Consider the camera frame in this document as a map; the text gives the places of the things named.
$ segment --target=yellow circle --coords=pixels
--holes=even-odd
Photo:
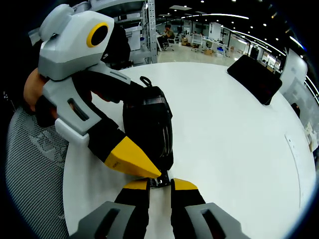
[[[97,25],[95,25],[95,27],[92,28],[92,30],[90,31],[88,37],[86,38],[86,44],[88,45],[88,47],[95,47],[97,45],[92,45],[92,37],[93,34],[96,32],[97,29],[99,29],[101,26],[106,26],[109,29],[109,26],[107,25],[106,22],[101,22]]]

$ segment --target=office desk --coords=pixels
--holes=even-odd
[[[240,221],[253,239],[279,239],[305,207],[315,184],[315,164],[304,129],[277,92],[261,105],[227,67],[203,63],[159,63],[122,70],[160,86],[173,118],[173,177],[194,183]],[[122,104],[93,102],[123,129]],[[294,156],[286,137],[299,156]],[[104,166],[89,149],[70,144],[64,169],[63,202],[70,233],[105,201],[114,201],[134,177]],[[170,187],[151,190],[146,239],[174,238]]]
[[[222,43],[219,43],[219,42],[217,42],[217,41],[213,41],[213,40],[205,39],[205,38],[203,38],[203,41],[206,41],[206,42],[211,43],[211,47],[210,47],[211,50],[215,50],[215,49],[213,49],[213,46],[214,46],[214,44],[216,44],[216,48],[219,47],[219,46],[222,47],[222,48],[224,49],[224,53],[225,53],[225,50],[226,50],[226,48],[227,48],[227,45],[226,45],[226,44],[222,44]]]

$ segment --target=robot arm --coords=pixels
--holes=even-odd
[[[56,7],[40,27],[44,41],[38,71],[50,80],[44,97],[57,108],[56,130],[69,142],[88,146],[112,169],[157,178],[160,171],[118,125],[85,102],[75,85],[90,81],[105,97],[118,103],[138,95],[138,84],[100,62],[114,20],[93,11],[74,14],[66,4]]]

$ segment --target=ceiling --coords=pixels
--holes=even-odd
[[[191,9],[189,10],[177,10],[169,9],[173,5],[187,6]],[[286,33],[290,26],[287,21],[278,13],[274,18],[272,16],[277,12],[276,9],[267,0],[237,0],[233,2],[232,0],[220,0],[212,1],[205,0],[155,0],[155,10],[157,17],[157,24],[165,22],[166,20],[180,19],[181,17],[186,17],[185,14],[200,15],[197,11],[210,13],[227,13],[240,16],[246,16],[249,19],[242,19],[232,16],[197,16],[197,17],[186,17],[184,19],[196,21],[198,24],[208,24],[209,22],[214,22],[218,20],[218,23],[224,25],[225,27],[232,29],[235,27],[236,31],[240,31],[263,41],[266,41],[270,45],[276,47],[282,52],[285,52],[285,47],[287,49],[292,48],[297,51],[298,54],[304,54],[301,47],[298,47],[289,38],[290,35],[293,36],[293,32],[289,31]],[[272,50],[274,56],[279,56],[279,52]]]

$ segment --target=ceiling light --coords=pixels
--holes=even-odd
[[[291,39],[292,41],[294,41],[298,46],[300,46],[303,50],[305,50],[304,46],[302,46],[300,42],[298,42],[298,41],[297,41],[296,39],[294,39],[292,36],[289,36],[289,37],[290,37],[290,39]]]
[[[319,94],[319,91],[318,91],[318,89],[316,88],[316,86],[313,84],[313,82],[312,82],[312,80],[310,80],[310,78],[306,75],[306,78],[308,79],[308,81],[312,84],[312,86],[314,87],[314,89],[316,90],[316,92],[317,92],[317,94],[316,94],[316,96],[318,96],[318,94]]]
[[[225,13],[211,13],[211,14],[203,14],[203,16],[232,16],[232,17],[238,17],[243,19],[249,19],[249,17],[246,16],[240,16],[240,15],[234,15],[234,14],[225,14]]]
[[[311,93],[313,94],[313,96],[315,96],[315,93],[313,92],[313,90],[310,88],[310,86],[308,85],[308,83],[305,81],[304,82],[305,83],[305,85],[308,87],[308,89],[311,91]]]
[[[261,40],[261,39],[258,39],[257,37],[254,37],[254,36],[252,36],[252,35],[248,35],[248,34],[246,34],[246,33],[240,32],[240,31],[234,31],[234,32],[239,33],[239,34],[243,34],[243,35],[252,37],[252,38],[254,38],[254,39],[258,40],[258,41],[261,41],[261,42],[263,42],[264,44],[266,44],[266,45],[268,45],[268,46],[271,46],[272,48],[274,48],[276,51],[278,51],[278,52],[281,53],[282,55],[286,56],[284,52],[278,50],[276,47],[274,47],[274,46],[268,44],[267,42],[265,42],[265,41],[263,41],[263,40]]]

